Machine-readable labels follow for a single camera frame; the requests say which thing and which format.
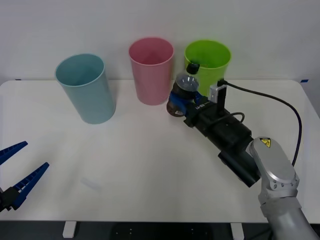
black cable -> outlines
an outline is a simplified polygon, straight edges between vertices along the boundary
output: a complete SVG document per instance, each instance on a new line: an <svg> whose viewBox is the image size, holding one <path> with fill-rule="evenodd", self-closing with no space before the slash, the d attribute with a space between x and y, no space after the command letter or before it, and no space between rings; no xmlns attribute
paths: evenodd
<svg viewBox="0 0 320 240"><path fill-rule="evenodd" d="M275 96L271 96L269 94L265 94L265 93L262 93L262 92L258 92L258 91L252 91L252 90L249 90L249 89L246 89L246 88L243 88L243 87L239 87L239 86L236 86L236 85L233 85L231 83L228 83L227 81L225 81L224 79L220 80L219 81L221 84L225 84L225 85L228 85L232 88L235 88L235 89L238 89L238 90L241 90L241 91L244 91L244 92L247 92L247 93L251 93L251 94L256 94L256 95L259 95L259 96L263 96L263 97L267 97L267 98L270 98L270 99L274 99L274 100L277 100L279 101L280 103L283 103L285 105L287 105L289 108L291 108L296 117L298 118L298 123L299 123L299 133L298 133L298 140L297 140L297 143L296 143L296 147L295 147L295 152L294 152L294 157L293 157L293 161L292 161L292 166L295 166L296 164L296 161L297 161L297 157L298 157L298 152L299 152L299 148L300 148L300 144L301 144L301 137L302 137L302 121L301 121L301 117L298 113L298 111L289 103L287 103L286 101L278 98L278 97L275 97Z"/></svg>
<svg viewBox="0 0 320 240"><path fill-rule="evenodd" d="M213 121L212 123L210 123L210 124L206 127L206 129L211 128L213 125L216 125L217 123L221 122L222 120L225 120L225 119L227 119L227 118L229 118L229 117L232 117L232 116L235 116L235 115L241 115L241 116L242 116L242 118L241 118L241 120L240 120L240 123L242 123L242 122L245 120L245 114L244 114L243 112L237 111L237 112L229 113L229 114L227 114L227 115L224 115L224 116L218 118L217 120L215 120L215 121Z"/></svg>

white wall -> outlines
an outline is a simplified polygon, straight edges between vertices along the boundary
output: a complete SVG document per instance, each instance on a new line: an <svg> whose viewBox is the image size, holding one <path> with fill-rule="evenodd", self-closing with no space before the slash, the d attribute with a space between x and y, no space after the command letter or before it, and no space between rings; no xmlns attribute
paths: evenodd
<svg viewBox="0 0 320 240"><path fill-rule="evenodd" d="M110 78L131 79L127 50L144 36L174 44L176 71L187 43L221 41L233 53L227 78L308 78L317 101L319 0L1 0L0 79L53 78L83 52L101 56Z"/></svg>

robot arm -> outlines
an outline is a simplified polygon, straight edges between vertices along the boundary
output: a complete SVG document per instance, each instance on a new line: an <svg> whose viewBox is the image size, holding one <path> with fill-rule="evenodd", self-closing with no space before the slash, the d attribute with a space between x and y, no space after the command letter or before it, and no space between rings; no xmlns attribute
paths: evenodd
<svg viewBox="0 0 320 240"><path fill-rule="evenodd" d="M168 104L183 113L189 127L199 130L221 150L218 157L248 187L261 178L258 199L276 239L319 240L296 198L299 178L294 167L275 140L252 138L251 131L242 124L243 113L230 113L225 109L227 86L224 83L223 80L212 85L209 97L193 92L189 99L183 89L173 89ZM241 114L241 121L234 117Z"/></svg>
<svg viewBox="0 0 320 240"><path fill-rule="evenodd" d="M257 137L247 152L260 172L260 208L276 239L319 240L296 198L299 178L279 143L272 138Z"/></svg>

floor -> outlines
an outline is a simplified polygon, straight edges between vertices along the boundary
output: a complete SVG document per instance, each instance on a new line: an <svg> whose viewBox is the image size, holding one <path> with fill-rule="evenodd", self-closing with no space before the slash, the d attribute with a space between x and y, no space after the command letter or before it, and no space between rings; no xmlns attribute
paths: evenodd
<svg viewBox="0 0 320 240"><path fill-rule="evenodd" d="M0 239L64 240L64 225L61 221L0 221ZM319 235L320 225L312 227ZM270 234L269 225L265 223L246 223L242 228L245 240L267 240ZM233 237L228 223L78 222L73 239L232 240Z"/></svg>

plastic cup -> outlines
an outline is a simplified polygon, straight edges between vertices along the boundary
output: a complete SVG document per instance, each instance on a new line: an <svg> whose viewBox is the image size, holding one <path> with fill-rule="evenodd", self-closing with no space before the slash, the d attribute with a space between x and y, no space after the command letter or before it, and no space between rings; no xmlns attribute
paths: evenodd
<svg viewBox="0 0 320 240"><path fill-rule="evenodd" d="M129 48L135 90L147 105L159 105L169 96L174 47L159 37L135 41Z"/></svg>
<svg viewBox="0 0 320 240"><path fill-rule="evenodd" d="M208 96L210 85L224 77L231 56L225 45L213 40L194 41L185 48L185 67L189 63L200 64L197 75L199 93Z"/></svg>
<svg viewBox="0 0 320 240"><path fill-rule="evenodd" d="M87 53L71 56L58 65L55 78L84 122L101 124L115 113L116 105L100 57Z"/></svg>

